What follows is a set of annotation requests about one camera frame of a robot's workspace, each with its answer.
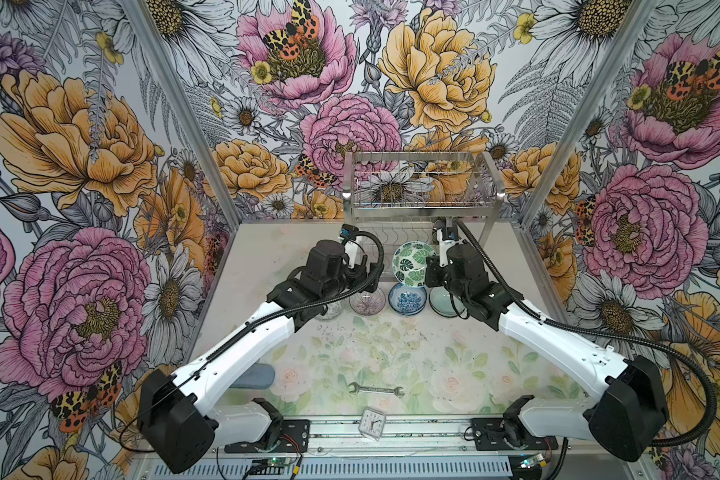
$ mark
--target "floral tablecloth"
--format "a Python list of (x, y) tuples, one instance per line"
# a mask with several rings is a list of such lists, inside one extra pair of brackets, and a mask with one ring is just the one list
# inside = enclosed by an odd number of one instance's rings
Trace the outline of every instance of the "floral tablecloth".
[[(388, 292), (392, 284), (382, 284)], [(577, 398), (581, 389), (539, 354), (475, 319), (446, 319), (427, 305), (400, 316), (386, 305), (362, 318), (349, 305), (331, 322), (308, 322), (267, 353), (276, 377), (265, 391), (231, 389), (220, 404), (256, 396), (283, 415), (501, 413), (520, 395)], [(347, 385), (404, 389), (403, 398), (349, 393)]]

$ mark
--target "double open-ended wrench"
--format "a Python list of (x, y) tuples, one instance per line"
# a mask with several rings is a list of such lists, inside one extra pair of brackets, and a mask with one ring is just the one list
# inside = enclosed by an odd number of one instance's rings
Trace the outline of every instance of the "double open-ended wrench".
[(399, 386), (393, 389), (379, 389), (374, 386), (362, 386), (358, 385), (356, 382), (352, 382), (348, 385), (349, 392), (353, 395), (357, 395), (360, 392), (368, 392), (368, 393), (388, 393), (391, 395), (396, 395), (398, 398), (403, 398), (403, 387)]

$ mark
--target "metal corner post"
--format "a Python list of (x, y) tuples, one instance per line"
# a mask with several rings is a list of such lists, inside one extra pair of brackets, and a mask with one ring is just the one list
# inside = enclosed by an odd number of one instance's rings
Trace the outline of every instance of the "metal corner post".
[(186, 137), (190, 141), (190, 146), (197, 154), (202, 171), (208, 177), (208, 182), (213, 191), (216, 192), (216, 199), (219, 201), (224, 216), (231, 227), (237, 230), (238, 225), (240, 225), (237, 210), (232, 198), (227, 193), (226, 183), (221, 177), (219, 168), (211, 157), (206, 136), (202, 132), (200, 122), (197, 120), (190, 101), (184, 93), (179, 74), (173, 68), (173, 59), (168, 55), (160, 32), (157, 31), (157, 26), (152, 21), (149, 8), (144, 3), (144, 0), (127, 0), (120, 4), (123, 6), (144, 55), (150, 63), (155, 81), (159, 82), (166, 92), (173, 111), (176, 112), (176, 116), (182, 122), (184, 133), (186, 133)]
[(624, 15), (622, 27), (616, 32), (614, 41), (611, 44), (600, 67), (594, 72), (592, 80), (586, 87), (584, 96), (576, 106), (574, 116), (563, 133), (563, 137), (557, 142), (557, 148), (552, 153), (549, 166), (539, 180), (538, 186), (530, 196), (525, 209), (520, 214), (520, 222), (523, 228), (528, 228), (530, 222), (541, 208), (544, 199), (552, 191), (557, 177), (562, 173), (563, 168), (570, 155), (576, 148), (579, 136), (585, 130), (586, 124), (597, 109), (597, 103), (606, 93), (606, 89), (614, 80), (616, 72), (624, 63), (626, 54), (633, 47), (640, 32), (648, 23), (653, 10), (656, 8), (656, 0), (633, 0), (629, 10)]

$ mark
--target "wire shelf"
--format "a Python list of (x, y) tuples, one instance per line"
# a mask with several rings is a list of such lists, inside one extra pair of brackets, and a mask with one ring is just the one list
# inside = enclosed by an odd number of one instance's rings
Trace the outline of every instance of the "wire shelf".
[[(396, 249), (417, 240), (435, 246), (437, 218), (484, 219), (480, 244), (504, 202), (504, 182), (492, 160), (466, 152), (347, 153), (344, 167), (346, 222), (376, 235), (384, 245), (382, 280), (394, 280)], [(360, 244), (372, 251), (372, 242)]]

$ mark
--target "clock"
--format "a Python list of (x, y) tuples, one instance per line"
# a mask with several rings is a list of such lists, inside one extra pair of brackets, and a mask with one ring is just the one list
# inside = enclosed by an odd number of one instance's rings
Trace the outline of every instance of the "clock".
[(382, 437), (382, 430), (384, 429), (384, 422), (386, 422), (387, 416), (381, 412), (377, 412), (372, 408), (366, 408), (360, 418), (360, 425), (358, 430), (364, 437), (371, 438), (373, 440), (379, 440)]

